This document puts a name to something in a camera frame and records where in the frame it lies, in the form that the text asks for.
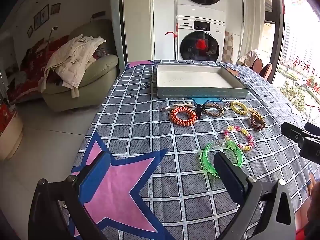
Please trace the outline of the white cabinet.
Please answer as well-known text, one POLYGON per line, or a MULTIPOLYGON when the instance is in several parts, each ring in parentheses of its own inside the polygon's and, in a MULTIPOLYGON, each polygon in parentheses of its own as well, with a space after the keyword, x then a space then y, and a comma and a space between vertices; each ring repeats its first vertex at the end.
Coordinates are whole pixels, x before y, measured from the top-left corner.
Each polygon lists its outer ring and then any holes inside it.
POLYGON ((176 0, 122 0, 128 62, 173 60, 176 0))

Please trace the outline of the lower white washing machine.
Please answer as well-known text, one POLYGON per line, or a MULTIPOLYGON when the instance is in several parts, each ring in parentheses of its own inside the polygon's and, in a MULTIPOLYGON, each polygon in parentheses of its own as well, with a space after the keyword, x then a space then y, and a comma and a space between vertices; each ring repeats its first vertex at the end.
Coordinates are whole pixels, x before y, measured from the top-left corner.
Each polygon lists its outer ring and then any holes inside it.
POLYGON ((225 23, 191 16, 177 17, 178 48, 180 60, 222 60, 225 40, 225 23))

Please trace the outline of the brown chair far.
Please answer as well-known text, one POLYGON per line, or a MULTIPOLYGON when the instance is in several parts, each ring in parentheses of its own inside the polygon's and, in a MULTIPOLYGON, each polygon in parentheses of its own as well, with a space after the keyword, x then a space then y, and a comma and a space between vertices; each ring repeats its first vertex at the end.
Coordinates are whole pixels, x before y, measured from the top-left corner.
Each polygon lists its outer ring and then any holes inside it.
POLYGON ((260 58, 257 58, 253 62, 252 66, 251 66, 251 70, 253 70, 256 73, 260 73, 262 71, 262 69, 263 69, 263 62, 260 58))

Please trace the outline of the cream white jacket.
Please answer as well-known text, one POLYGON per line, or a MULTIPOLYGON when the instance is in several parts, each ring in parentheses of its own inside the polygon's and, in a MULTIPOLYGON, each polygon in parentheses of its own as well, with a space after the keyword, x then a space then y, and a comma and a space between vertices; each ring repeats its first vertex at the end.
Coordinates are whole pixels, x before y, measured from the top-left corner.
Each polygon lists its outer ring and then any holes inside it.
POLYGON ((39 83, 40 92, 45 91, 49 72, 53 70, 62 79, 62 85, 71 90, 72 98, 79 97, 80 82, 86 69, 95 61, 93 54, 105 42, 106 40, 100 36, 81 34, 65 43, 48 60, 44 78, 39 83))

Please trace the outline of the brown chair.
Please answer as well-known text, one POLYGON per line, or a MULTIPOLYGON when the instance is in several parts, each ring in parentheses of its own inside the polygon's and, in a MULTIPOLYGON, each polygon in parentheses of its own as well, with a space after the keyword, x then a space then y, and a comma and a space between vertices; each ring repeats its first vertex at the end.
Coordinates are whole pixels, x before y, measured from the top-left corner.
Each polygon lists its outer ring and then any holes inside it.
POLYGON ((263 77, 265 80, 267 80, 269 75, 271 74, 271 71, 272 71, 272 64, 268 63, 266 66, 262 68, 262 70, 259 72, 259 75, 263 77))
POLYGON ((253 62, 252 66, 251 66, 251 70, 253 70, 256 73, 260 73, 262 71, 262 69, 263 69, 263 62, 260 58, 257 58, 253 62))

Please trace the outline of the beige bow hair clip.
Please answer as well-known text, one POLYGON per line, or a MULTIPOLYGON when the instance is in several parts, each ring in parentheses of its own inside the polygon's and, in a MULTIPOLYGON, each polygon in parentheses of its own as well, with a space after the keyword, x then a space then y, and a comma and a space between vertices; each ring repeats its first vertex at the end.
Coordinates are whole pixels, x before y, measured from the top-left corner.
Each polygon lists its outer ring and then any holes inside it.
POLYGON ((193 108, 194 104, 191 102, 187 102, 187 103, 174 103, 173 104, 174 107, 187 107, 187 108, 193 108))

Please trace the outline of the grey checked star tablecloth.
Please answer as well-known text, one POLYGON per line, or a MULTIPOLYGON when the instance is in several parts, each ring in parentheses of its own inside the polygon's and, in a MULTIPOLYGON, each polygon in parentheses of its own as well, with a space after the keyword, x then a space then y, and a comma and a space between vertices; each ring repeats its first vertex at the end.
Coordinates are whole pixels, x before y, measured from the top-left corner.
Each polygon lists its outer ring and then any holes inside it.
MULTIPOLYGON (((108 239, 216 239, 236 211, 222 181, 202 166, 211 141, 229 126, 250 129, 248 115, 229 109, 218 118, 201 116, 181 127, 164 110, 188 98, 160 99, 160 62, 124 70, 94 117, 71 172, 77 174, 100 151, 111 154, 95 197, 85 204, 108 239)), ((280 131, 304 121, 288 100, 255 72, 233 65, 249 92, 243 103, 263 116, 266 127, 251 131, 254 146, 244 153, 242 170, 265 182, 283 179, 298 210, 319 166, 299 155, 299 147, 280 131)))

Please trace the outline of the silver rhinestone hair clip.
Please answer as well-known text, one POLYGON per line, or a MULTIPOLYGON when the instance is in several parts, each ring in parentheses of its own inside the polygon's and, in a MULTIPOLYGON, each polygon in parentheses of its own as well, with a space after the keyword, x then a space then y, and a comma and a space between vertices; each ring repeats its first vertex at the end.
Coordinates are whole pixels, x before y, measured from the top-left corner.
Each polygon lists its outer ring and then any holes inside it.
POLYGON ((189 107, 189 106, 162 107, 162 108, 161 108, 161 111, 173 111, 173 110, 176 110, 176 109, 183 109, 183 110, 189 109, 189 110, 193 110, 193 107, 189 107))

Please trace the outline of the brown chair near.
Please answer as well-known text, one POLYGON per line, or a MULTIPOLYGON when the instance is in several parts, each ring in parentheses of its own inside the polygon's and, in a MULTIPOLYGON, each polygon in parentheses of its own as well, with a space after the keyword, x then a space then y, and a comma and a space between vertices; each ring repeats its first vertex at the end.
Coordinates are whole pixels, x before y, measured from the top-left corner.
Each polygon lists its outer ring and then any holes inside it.
POLYGON ((271 71, 272 71, 272 64, 268 63, 266 66, 262 68, 262 70, 259 72, 259 75, 263 77, 265 80, 267 80, 269 75, 271 74, 271 71))

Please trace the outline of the wall picture frames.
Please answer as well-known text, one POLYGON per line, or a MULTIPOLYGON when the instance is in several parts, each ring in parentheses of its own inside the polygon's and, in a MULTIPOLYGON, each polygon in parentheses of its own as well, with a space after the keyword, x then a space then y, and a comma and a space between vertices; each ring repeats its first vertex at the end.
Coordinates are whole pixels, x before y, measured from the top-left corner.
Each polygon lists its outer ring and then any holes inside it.
POLYGON ((45 24, 49 19, 50 15, 55 15, 60 12, 61 3, 56 3, 49 7, 47 4, 43 7, 34 17, 33 17, 33 26, 30 26, 27 35, 31 38, 34 31, 39 29, 43 24, 45 24))

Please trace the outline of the beige bag on chair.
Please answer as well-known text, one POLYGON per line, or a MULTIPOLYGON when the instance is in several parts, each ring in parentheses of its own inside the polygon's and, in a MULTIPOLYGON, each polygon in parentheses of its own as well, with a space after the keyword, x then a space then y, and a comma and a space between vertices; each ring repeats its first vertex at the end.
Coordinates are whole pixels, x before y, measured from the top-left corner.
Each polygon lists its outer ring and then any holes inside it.
POLYGON ((255 62, 256 59, 259 58, 259 56, 260 56, 259 50, 252 49, 249 52, 247 52, 245 55, 240 56, 237 59, 236 64, 251 68, 253 63, 255 62))

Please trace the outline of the black claw hair clip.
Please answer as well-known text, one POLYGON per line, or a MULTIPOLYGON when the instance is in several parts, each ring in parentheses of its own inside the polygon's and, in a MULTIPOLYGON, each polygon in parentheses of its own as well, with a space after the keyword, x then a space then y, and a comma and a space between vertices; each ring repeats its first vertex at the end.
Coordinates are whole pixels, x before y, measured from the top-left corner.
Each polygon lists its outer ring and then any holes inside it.
POLYGON ((196 113, 197 120, 199 120, 201 118, 202 111, 205 109, 206 105, 195 103, 194 107, 195 107, 194 112, 196 113))

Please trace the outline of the red handled mop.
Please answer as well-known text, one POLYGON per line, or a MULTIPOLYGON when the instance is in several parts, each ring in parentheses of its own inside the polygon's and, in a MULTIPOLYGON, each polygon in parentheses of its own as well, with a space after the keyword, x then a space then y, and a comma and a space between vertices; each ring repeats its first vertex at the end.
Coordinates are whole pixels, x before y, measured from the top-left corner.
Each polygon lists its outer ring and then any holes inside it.
POLYGON ((175 23, 175 28, 174 31, 168 31, 165 33, 165 36, 171 35, 172 36, 172 50, 173 50, 173 55, 172 59, 176 60, 178 55, 177 55, 177 43, 178 43, 178 23, 175 23))

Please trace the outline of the teal white tray box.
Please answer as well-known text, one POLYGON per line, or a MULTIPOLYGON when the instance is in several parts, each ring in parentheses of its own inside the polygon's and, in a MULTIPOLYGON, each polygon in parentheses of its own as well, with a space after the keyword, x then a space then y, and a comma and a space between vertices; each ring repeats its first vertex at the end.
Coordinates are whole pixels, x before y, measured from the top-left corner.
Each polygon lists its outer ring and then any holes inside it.
POLYGON ((221 66, 159 64, 159 98, 246 98, 249 87, 221 66))

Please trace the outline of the green translucent bangle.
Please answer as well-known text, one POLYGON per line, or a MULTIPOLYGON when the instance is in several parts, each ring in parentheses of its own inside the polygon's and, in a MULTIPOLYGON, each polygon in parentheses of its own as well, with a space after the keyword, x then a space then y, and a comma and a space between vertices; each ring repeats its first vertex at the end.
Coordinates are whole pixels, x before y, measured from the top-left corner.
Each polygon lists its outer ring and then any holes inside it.
POLYGON ((220 139, 211 141, 200 154, 204 170, 217 178, 219 178, 220 174, 223 176, 223 173, 231 172, 234 169, 224 150, 232 151, 236 157, 236 163, 233 165, 240 168, 243 163, 243 153, 239 146, 231 140, 220 139))

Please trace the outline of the checkered hanging towel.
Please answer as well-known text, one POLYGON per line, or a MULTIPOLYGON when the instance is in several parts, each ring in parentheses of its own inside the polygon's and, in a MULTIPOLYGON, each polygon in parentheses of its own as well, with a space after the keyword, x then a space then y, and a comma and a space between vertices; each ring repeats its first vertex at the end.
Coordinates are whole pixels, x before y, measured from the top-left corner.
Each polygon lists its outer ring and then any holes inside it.
POLYGON ((233 33, 225 32, 225 40, 223 44, 222 62, 233 63, 234 37, 233 33))

